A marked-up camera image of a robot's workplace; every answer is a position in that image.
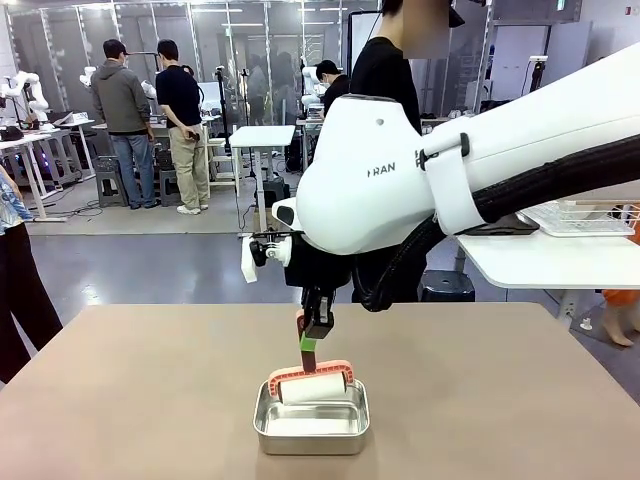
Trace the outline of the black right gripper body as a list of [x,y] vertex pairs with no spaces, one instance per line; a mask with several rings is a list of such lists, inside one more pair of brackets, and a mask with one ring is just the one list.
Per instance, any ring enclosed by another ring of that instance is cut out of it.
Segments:
[[351,279],[349,256],[331,254],[310,245],[301,234],[292,234],[291,255],[284,268],[285,283],[317,291],[322,296],[334,296],[337,289]]

